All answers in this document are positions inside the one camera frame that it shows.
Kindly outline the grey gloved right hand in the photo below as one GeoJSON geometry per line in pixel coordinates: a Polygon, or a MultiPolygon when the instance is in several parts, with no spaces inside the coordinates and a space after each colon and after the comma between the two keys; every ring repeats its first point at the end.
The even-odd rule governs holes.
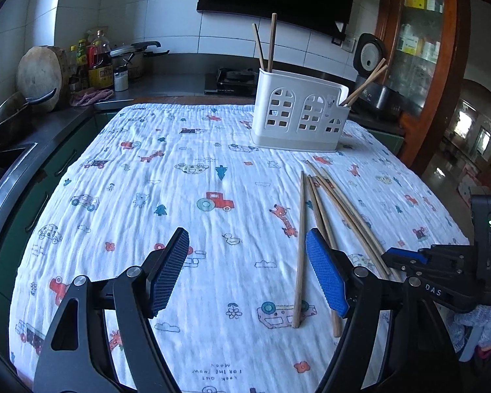
{"type": "Polygon", "coordinates": [[[478,305],[469,313],[451,311],[447,328],[459,361],[467,362],[475,355],[476,348],[491,349],[491,306],[478,305]]]}

